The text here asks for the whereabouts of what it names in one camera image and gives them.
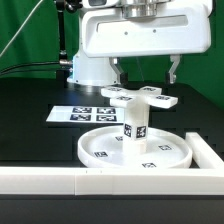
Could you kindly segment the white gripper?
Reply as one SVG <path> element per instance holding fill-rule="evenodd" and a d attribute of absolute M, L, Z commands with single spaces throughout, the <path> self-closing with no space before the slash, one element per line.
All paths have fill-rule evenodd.
<path fill-rule="evenodd" d="M 176 82 L 181 56 L 201 53 L 211 45 L 210 2 L 167 2 L 157 6 L 152 17 L 123 17 L 120 8 L 91 10 L 82 19 L 82 46 L 89 57 L 110 57 L 118 83 L 128 83 L 118 58 L 171 55 L 166 73 L 168 84 Z"/>

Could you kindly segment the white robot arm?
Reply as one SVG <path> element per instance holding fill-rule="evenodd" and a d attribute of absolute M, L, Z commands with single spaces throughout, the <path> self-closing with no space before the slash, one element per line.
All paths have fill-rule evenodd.
<path fill-rule="evenodd" d="M 173 83 L 183 54 L 210 47 L 214 6 L 214 0 L 82 0 L 79 49 L 68 81 L 116 85 L 122 82 L 121 58 L 168 55 Z"/>

